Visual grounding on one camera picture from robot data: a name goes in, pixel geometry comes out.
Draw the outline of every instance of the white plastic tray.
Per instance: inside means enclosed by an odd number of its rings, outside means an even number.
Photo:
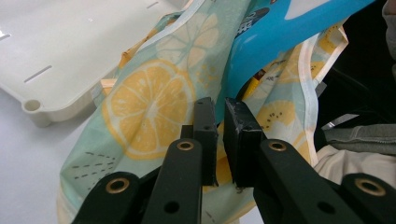
[[[188,0],[0,3],[0,88],[35,125],[73,118],[111,76],[123,51]]]

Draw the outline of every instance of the plastic tray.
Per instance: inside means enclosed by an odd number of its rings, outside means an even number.
[[[39,127],[71,119],[122,52],[187,1],[3,1],[0,88]]]

